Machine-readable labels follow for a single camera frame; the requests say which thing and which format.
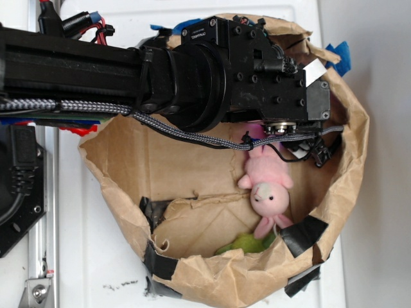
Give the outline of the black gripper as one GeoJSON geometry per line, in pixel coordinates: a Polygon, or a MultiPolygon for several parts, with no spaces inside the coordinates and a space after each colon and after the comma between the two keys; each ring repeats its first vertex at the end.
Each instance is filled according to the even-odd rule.
{"type": "Polygon", "coordinates": [[[180,111],[180,128],[206,132],[217,124],[260,124],[268,134],[319,133],[330,116],[329,90],[309,93],[301,64],[273,43],[265,20],[212,16],[182,30],[180,51],[193,60],[201,97],[180,111]]]}

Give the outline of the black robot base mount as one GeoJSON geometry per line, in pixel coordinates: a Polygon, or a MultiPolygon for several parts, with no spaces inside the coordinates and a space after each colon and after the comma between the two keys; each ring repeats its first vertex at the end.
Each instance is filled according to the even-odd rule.
{"type": "Polygon", "coordinates": [[[44,162],[33,126],[1,126],[1,257],[39,220],[44,162]]]}

